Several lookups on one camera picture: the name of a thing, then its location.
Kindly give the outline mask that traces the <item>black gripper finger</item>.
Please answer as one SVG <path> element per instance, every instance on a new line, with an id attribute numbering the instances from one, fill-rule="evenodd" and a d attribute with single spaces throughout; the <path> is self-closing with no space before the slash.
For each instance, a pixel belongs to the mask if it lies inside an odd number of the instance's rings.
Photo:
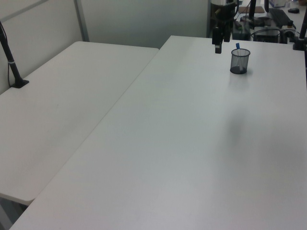
<path id="1" fill-rule="evenodd" d="M 224 23 L 223 25 L 223 40 L 229 42 L 231 36 L 231 23 Z"/>
<path id="2" fill-rule="evenodd" d="M 222 34 L 219 27 L 213 28 L 213 34 L 212 34 L 212 44 L 215 47 L 215 53 L 221 54 L 222 52 Z"/>

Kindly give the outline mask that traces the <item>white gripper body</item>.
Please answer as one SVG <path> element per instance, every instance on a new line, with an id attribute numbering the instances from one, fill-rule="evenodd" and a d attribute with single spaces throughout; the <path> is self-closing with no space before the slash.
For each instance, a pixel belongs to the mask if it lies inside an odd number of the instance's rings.
<path id="1" fill-rule="evenodd" d="M 213 18 L 218 23 L 228 23 L 234 19 L 237 12 L 237 4 L 213 5 Z"/>

